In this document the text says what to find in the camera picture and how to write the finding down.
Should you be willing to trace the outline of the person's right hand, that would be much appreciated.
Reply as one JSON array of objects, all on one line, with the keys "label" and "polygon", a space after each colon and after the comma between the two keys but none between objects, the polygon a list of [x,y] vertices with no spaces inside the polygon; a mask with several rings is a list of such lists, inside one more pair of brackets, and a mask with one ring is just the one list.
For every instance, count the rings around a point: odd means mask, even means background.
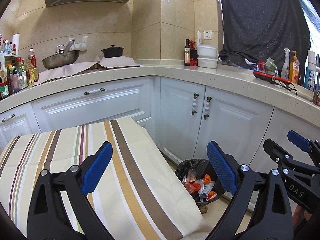
[{"label": "person's right hand", "polygon": [[309,221],[312,214],[305,211],[301,206],[297,205],[296,209],[292,215],[293,227],[296,229],[298,226],[302,225],[304,221]]}]

